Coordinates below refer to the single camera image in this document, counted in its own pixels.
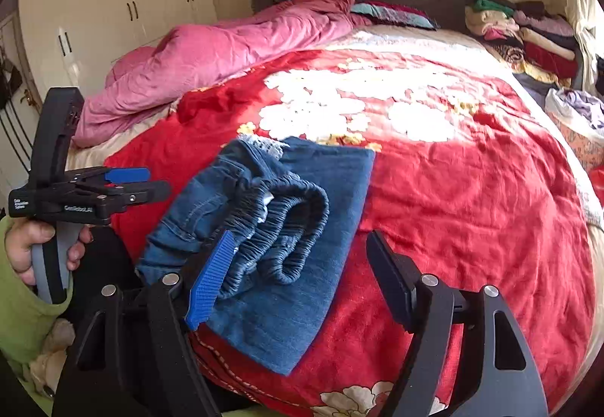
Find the pink comforter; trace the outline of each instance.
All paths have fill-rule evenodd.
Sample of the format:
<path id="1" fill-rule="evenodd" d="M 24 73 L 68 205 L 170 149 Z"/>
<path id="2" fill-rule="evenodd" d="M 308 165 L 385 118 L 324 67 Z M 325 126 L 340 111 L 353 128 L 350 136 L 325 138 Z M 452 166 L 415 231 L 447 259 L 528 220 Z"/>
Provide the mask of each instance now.
<path id="1" fill-rule="evenodd" d="M 115 80 L 108 77 L 105 90 L 86 99 L 75 144 L 105 142 L 191 89 L 213 86 L 253 65 L 316 47 L 369 24 L 350 13 L 353 3 L 289 0 L 248 19 L 177 26 L 148 59 L 137 61 Z"/>

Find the black pants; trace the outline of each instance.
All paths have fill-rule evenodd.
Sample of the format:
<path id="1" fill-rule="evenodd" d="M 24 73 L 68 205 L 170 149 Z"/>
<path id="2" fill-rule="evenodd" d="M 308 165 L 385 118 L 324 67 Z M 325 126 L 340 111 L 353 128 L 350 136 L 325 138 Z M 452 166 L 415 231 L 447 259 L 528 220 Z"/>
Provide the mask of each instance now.
<path id="1" fill-rule="evenodd" d="M 86 255 L 80 268 L 74 272 L 74 291 L 71 304 L 63 315 L 78 330 L 89 302 L 107 284 L 121 290 L 138 289 L 143 286 L 134 272 L 132 260 L 122 240 L 109 227 L 92 229 L 94 241 L 86 246 Z M 246 409 L 253 405 L 247 398 L 231 393 L 209 380 L 205 380 L 216 406 L 221 412 Z"/>

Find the curtain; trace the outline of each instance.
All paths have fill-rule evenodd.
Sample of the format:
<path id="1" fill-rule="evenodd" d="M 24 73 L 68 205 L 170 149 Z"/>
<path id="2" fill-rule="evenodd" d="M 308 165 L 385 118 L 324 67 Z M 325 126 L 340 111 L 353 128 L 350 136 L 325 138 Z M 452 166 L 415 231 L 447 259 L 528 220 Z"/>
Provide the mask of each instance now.
<path id="1" fill-rule="evenodd" d="M 600 96 L 596 90 L 597 57 L 604 55 L 604 12 L 598 0 L 567 0 L 566 14 L 575 29 L 584 59 L 583 89 Z"/>

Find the silver bolt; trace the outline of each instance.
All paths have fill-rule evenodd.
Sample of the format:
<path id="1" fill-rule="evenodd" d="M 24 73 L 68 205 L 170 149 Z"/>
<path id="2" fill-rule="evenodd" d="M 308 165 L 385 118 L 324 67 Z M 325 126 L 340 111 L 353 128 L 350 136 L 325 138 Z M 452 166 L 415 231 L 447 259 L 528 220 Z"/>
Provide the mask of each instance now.
<path id="1" fill-rule="evenodd" d="M 101 289 L 101 294 L 106 298 L 113 296 L 116 293 L 117 288 L 113 284 L 107 284 Z"/>
<path id="2" fill-rule="evenodd" d="M 171 273 L 165 274 L 161 281 L 164 283 L 164 286 L 175 286 L 179 280 L 180 277 L 178 277 L 178 274 Z"/>
<path id="3" fill-rule="evenodd" d="M 436 286 L 439 283 L 438 277 L 432 274 L 422 275 L 422 282 L 427 286 Z"/>
<path id="4" fill-rule="evenodd" d="M 495 286 L 485 286 L 484 293 L 491 298 L 496 298 L 499 296 L 499 289 L 497 289 Z"/>

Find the finger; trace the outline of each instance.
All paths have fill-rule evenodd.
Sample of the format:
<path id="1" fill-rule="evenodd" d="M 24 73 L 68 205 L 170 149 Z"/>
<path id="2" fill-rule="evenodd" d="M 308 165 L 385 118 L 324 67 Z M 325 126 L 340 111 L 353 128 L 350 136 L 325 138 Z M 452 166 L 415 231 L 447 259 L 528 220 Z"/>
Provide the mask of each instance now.
<path id="1" fill-rule="evenodd" d="M 15 222 L 5 236 L 4 247 L 8 261 L 17 272 L 31 266 L 31 245 L 43 244 L 54 236 L 54 228 L 41 221 Z"/>
<path id="2" fill-rule="evenodd" d="M 92 243 L 93 239 L 94 238 L 92 237 L 92 230 L 90 229 L 90 226 L 85 225 L 80 231 L 80 241 L 84 244 L 88 244 Z"/>
<path id="3" fill-rule="evenodd" d="M 72 260 L 67 261 L 67 269 L 70 271 L 77 270 L 80 267 L 80 261 L 76 260 L 75 262 Z"/>
<path id="4" fill-rule="evenodd" d="M 31 267 L 29 267 L 25 272 L 20 272 L 17 275 L 23 281 L 23 283 L 27 284 L 28 286 L 35 286 L 34 269 Z"/>
<path id="5" fill-rule="evenodd" d="M 72 262 L 76 262 L 80 260 L 84 256 L 84 252 L 86 251 L 86 247 L 84 244 L 77 242 L 75 245 L 69 248 L 67 251 L 67 258 Z"/>

